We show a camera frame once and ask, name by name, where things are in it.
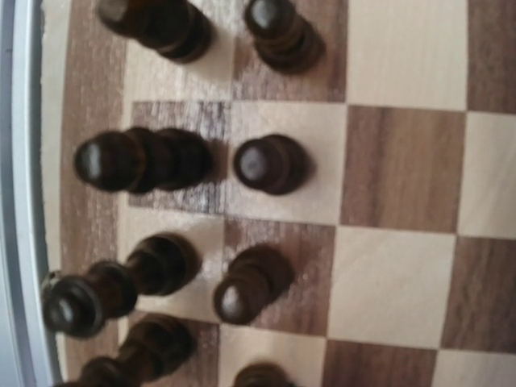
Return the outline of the dark pawn file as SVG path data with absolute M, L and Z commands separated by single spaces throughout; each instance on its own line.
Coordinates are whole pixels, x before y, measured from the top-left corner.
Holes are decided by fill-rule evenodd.
M 233 381 L 234 387 L 293 387 L 283 368 L 272 363 L 250 364 L 240 370 Z
M 225 323 L 252 323 L 291 285 L 293 266 L 277 249 L 256 245 L 229 264 L 213 294 L 214 310 Z
M 278 73 L 305 72 L 323 55 L 319 33 L 290 1 L 250 1 L 243 19 L 259 58 Z
M 301 187 L 310 175 L 311 159 L 296 140 L 280 134 L 250 139 L 238 146 L 233 169 L 239 182 L 270 195 Z

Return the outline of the wooden chess board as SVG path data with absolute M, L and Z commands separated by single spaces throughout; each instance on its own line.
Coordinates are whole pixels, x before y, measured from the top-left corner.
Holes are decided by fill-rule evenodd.
M 183 318 L 198 341 L 163 386 L 229 386 L 270 362 L 299 386 L 515 383 L 515 4 L 299 1 L 325 44 L 286 76 L 257 56 L 242 1 L 199 1 L 214 26 L 178 65 L 99 22 L 91 1 L 43 4 L 44 209 L 50 269 L 125 260 L 171 231 L 202 257 L 167 298 L 141 298 L 91 340 L 57 339 L 60 378 L 112 356 L 146 313 Z M 182 127 L 214 144 L 214 178 L 143 196 L 103 193 L 73 153 L 105 129 Z M 311 159 L 298 189 L 239 182 L 244 142 L 286 135 Z M 213 294 L 256 245 L 293 266 L 290 287 L 246 325 Z

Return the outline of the dark chess piece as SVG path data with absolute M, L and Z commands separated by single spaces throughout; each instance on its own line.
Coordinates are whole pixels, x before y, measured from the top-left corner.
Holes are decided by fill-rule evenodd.
M 116 357 L 85 364 L 74 381 L 61 386 L 141 386 L 172 374 L 194 353 L 196 339 L 179 319 L 146 314 L 127 333 Z

